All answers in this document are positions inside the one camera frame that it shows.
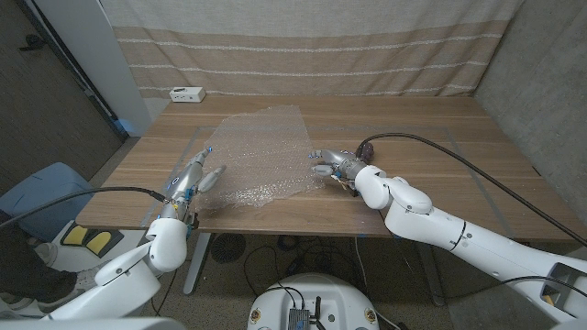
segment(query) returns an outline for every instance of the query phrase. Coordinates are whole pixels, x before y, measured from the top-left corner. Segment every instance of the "yellow object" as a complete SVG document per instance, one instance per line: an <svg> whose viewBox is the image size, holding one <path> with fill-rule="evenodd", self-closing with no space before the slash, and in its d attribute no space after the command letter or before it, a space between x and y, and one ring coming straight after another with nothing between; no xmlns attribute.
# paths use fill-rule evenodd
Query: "yellow object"
<svg viewBox="0 0 587 330"><path fill-rule="evenodd" d="M70 245L81 245L83 243L83 238L85 234L87 234L88 229L84 228L80 225L77 225L74 229L72 229L69 234L63 239L63 244L70 244Z"/></svg>
<svg viewBox="0 0 587 330"><path fill-rule="evenodd" d="M544 299L545 302L547 302L549 305L554 306L554 302L552 301L552 298L550 298L550 296L542 296L542 298Z"/></svg>
<svg viewBox="0 0 587 330"><path fill-rule="evenodd" d="M98 255L100 253L100 250L102 250L106 246L106 244L110 242L110 238L112 238L112 234L108 232L102 232L96 235L96 237L92 238L92 240L89 241L88 244L85 245L85 247L89 248L92 252Z"/></svg>

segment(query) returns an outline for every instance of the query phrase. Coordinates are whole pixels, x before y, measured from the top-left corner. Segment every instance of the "striped curtain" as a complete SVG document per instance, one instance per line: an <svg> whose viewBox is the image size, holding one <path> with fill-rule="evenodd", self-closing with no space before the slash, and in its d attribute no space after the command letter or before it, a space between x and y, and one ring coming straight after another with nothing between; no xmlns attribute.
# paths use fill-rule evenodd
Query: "striped curtain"
<svg viewBox="0 0 587 330"><path fill-rule="evenodd" d="M521 0L102 0L145 98L467 95Z"/></svg>

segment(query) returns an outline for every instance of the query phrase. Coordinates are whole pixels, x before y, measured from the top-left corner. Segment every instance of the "door frame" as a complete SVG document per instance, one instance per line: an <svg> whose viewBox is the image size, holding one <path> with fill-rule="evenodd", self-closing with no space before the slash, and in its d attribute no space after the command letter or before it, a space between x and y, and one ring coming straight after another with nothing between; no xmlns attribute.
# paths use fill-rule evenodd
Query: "door frame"
<svg viewBox="0 0 587 330"><path fill-rule="evenodd" d="M39 13L40 19L37 17L37 15L35 15L32 8L27 5L25 0L14 1L17 3L20 10L22 10L22 12L25 14L25 17L27 17L33 27L40 34L41 38L50 47L51 51L55 54L55 56L57 56L61 64L72 74L73 79L76 81L82 92L90 100L90 103L92 103L94 109L106 121L120 142L124 143L128 138L128 133L119 124L118 116L114 113L114 111L112 111L107 101L100 94L92 81L90 81L88 76L83 71L82 66L70 53L67 46L61 40L57 34L57 31L55 31L49 20L40 10L35 0L30 1L35 7L35 10Z"/></svg>

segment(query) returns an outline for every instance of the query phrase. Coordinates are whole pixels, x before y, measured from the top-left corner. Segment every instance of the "gray wall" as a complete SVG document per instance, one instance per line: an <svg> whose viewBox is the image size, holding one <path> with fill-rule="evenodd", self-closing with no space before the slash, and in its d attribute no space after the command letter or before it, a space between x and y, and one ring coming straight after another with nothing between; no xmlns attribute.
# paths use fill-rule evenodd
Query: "gray wall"
<svg viewBox="0 0 587 330"><path fill-rule="evenodd" d="M587 225L587 3L526 0L474 97Z"/></svg>

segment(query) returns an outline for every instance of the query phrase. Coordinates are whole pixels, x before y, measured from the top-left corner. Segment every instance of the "wooden table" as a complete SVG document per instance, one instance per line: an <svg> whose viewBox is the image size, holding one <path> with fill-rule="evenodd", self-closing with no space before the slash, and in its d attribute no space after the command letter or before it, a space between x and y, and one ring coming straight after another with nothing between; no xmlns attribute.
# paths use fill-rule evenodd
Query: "wooden table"
<svg viewBox="0 0 587 330"><path fill-rule="evenodd" d="M299 105L315 149L355 149L375 133L407 132L458 152L562 224L585 227L530 162L471 98L207 96L201 104L169 104L104 186L161 191L223 119L273 105ZM435 207L519 241L568 241L553 225L449 156L417 141L372 141L373 164L427 193ZM143 194L97 194L78 215L82 226L148 226L157 203ZM388 237L379 215L340 186L301 192L261 208L202 212L199 230L256 234Z"/></svg>

